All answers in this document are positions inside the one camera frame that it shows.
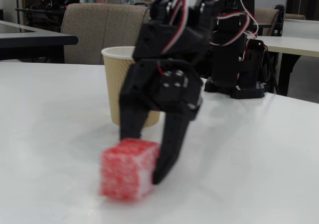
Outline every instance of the brown paper cup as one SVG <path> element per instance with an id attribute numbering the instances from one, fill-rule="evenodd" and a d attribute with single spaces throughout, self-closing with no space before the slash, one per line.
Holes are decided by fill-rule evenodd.
<path id="1" fill-rule="evenodd" d="M 130 65 L 134 62 L 132 54 L 133 46 L 111 47 L 102 50 L 106 79 L 109 91 L 109 101 L 112 121 L 120 126 L 120 91 Z M 158 123 L 160 112 L 151 111 L 144 127 L 150 127 Z"/>

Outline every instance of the gray chair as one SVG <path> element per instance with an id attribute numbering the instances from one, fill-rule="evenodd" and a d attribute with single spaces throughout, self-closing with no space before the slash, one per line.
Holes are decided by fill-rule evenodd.
<path id="1" fill-rule="evenodd" d="M 263 36 L 271 36 L 275 29 L 275 25 L 279 16 L 279 10 L 267 9 L 267 8 L 256 8 L 255 18 L 258 23 L 271 24 L 271 28 L 265 28 L 263 30 Z"/>
<path id="2" fill-rule="evenodd" d="M 65 63 L 103 64 L 101 50 L 134 46 L 143 23 L 150 19 L 145 6 L 78 3 L 64 15 L 61 32 L 79 38 L 77 45 L 65 46 Z"/>

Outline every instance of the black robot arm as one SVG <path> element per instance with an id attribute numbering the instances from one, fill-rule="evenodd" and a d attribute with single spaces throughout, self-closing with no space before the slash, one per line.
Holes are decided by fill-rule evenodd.
<path id="1" fill-rule="evenodd" d="M 120 94 L 120 133 L 121 140 L 140 138 L 149 111 L 166 113 L 154 184 L 175 164 L 188 124 L 202 104 L 203 83 L 195 67 L 212 61 L 207 58 L 211 32 L 220 26 L 217 19 L 223 19 L 225 5 L 229 6 L 227 0 L 155 1 L 152 21 L 142 26 L 133 54 L 135 64 L 130 66 Z M 246 19 L 246 30 L 249 16 L 242 9 L 237 12 L 241 12 L 235 14 L 237 20 Z M 227 38 L 236 35 L 230 32 Z M 245 44 L 245 39 L 241 32 L 234 41 Z"/>

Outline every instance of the red cube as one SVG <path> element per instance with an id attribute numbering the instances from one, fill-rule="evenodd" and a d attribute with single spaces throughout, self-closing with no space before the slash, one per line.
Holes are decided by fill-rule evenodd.
<path id="1" fill-rule="evenodd" d="M 114 199 L 136 200 L 153 188 L 152 176 L 160 145 L 125 139 L 107 149 L 101 159 L 101 194 Z"/>

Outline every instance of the desk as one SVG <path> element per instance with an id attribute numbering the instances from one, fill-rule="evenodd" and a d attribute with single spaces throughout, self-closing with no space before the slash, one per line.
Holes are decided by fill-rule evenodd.
<path id="1" fill-rule="evenodd" d="M 103 66 L 0 62 L 0 220 L 8 224 L 314 224 L 319 105 L 205 93 L 177 165 L 144 200 L 99 197 L 118 140 Z M 160 123 L 143 138 L 160 141 Z"/>
<path id="2" fill-rule="evenodd" d="M 55 62 L 64 63 L 63 46 L 78 43 L 76 36 L 67 34 L 6 21 L 0 21 L 0 26 L 0 60 L 51 56 Z"/>
<path id="3" fill-rule="evenodd" d="M 26 14 L 40 13 L 48 15 L 62 15 L 64 16 L 65 10 L 42 10 L 42 9 L 29 9 L 29 8 L 16 8 L 16 11 L 22 11 Z"/>
<path id="4" fill-rule="evenodd" d="M 269 51 L 283 54 L 278 86 L 280 94 L 284 96 L 288 94 L 290 73 L 300 56 L 319 58 L 319 40 L 316 39 L 284 36 L 259 36 L 258 39 L 264 41 Z"/>

